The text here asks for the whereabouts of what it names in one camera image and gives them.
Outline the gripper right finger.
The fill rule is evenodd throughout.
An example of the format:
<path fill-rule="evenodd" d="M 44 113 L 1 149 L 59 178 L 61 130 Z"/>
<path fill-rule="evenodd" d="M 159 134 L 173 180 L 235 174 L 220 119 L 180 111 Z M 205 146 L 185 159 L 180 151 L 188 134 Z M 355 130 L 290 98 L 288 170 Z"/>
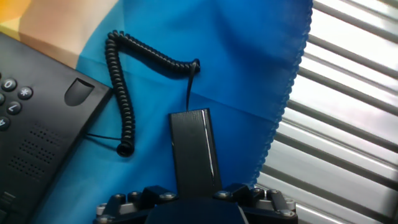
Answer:
<path fill-rule="evenodd" d="M 298 224 L 296 205 L 288 201 L 281 191 L 250 188 L 246 184 L 231 184 L 213 195 L 226 202 L 243 223 Z"/>

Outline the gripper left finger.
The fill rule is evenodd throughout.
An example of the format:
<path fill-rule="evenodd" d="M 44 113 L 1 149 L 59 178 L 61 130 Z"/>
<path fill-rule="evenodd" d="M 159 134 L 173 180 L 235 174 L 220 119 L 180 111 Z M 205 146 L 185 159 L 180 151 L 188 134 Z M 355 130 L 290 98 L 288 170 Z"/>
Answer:
<path fill-rule="evenodd" d="M 178 194 L 159 185 L 128 194 L 114 194 L 107 203 L 97 206 L 92 224 L 144 224 L 156 206 L 176 200 Z"/>

